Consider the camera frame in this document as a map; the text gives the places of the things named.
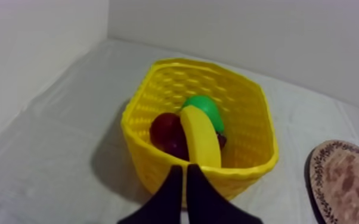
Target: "white sheet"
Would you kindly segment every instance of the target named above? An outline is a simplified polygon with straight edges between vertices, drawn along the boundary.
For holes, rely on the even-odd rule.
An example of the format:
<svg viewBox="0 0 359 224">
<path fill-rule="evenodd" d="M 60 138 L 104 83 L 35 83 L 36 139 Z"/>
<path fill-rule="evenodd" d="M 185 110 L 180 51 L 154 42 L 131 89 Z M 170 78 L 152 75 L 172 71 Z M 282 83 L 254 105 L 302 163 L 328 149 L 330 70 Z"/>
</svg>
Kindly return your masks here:
<svg viewBox="0 0 359 224">
<path fill-rule="evenodd" d="M 150 196 L 137 179 L 120 113 L 149 66 L 176 52 L 107 41 L 0 135 L 0 223 L 115 223 Z M 264 88 L 280 147 L 275 169 L 233 200 L 266 224 L 316 223 L 304 187 L 308 153 L 327 139 L 359 145 L 359 109 L 246 70 Z M 188 223 L 183 214 L 183 223 Z"/>
</svg>

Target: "banana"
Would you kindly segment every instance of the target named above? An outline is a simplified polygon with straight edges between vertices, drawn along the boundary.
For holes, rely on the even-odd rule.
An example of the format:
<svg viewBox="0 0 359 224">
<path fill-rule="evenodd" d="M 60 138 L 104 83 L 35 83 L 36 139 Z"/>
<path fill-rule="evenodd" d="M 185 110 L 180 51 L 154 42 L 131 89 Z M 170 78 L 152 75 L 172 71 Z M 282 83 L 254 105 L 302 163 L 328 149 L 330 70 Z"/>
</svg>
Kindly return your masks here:
<svg viewBox="0 0 359 224">
<path fill-rule="evenodd" d="M 209 117 L 192 105 L 184 107 L 179 116 L 187 137 L 190 162 L 220 168 L 220 146 Z"/>
</svg>

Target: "yellow basket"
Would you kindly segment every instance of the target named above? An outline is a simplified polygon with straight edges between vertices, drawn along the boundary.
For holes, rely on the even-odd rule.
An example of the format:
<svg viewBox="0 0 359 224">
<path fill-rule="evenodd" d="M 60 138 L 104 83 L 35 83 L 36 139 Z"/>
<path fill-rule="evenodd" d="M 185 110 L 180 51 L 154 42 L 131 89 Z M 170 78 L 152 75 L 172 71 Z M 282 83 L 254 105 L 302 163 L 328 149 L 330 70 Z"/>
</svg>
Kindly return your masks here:
<svg viewBox="0 0 359 224">
<path fill-rule="evenodd" d="M 212 63 L 167 59 L 154 63 L 122 116 L 122 129 L 138 176 L 154 194 L 174 164 L 189 162 L 158 150 L 149 127 L 159 114 L 178 112 L 192 95 L 208 95 L 218 105 L 228 141 L 222 168 L 201 167 L 215 189 L 230 200 L 273 169 L 278 146 L 261 87 Z M 183 187 L 183 206 L 186 205 Z"/>
</svg>

